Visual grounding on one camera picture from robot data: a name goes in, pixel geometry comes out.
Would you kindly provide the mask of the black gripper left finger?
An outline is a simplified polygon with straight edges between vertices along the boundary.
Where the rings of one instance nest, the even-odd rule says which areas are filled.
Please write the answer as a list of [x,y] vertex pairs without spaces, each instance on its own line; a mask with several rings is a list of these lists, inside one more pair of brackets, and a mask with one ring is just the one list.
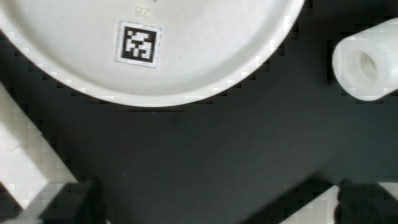
[[68,183],[39,215],[43,224],[101,224],[101,186]]

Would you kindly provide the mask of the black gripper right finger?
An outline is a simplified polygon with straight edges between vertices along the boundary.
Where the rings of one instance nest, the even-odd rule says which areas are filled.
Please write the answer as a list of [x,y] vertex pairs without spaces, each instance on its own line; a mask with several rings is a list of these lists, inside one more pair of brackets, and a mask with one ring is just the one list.
[[334,224],[398,224],[398,199],[377,183],[339,183]]

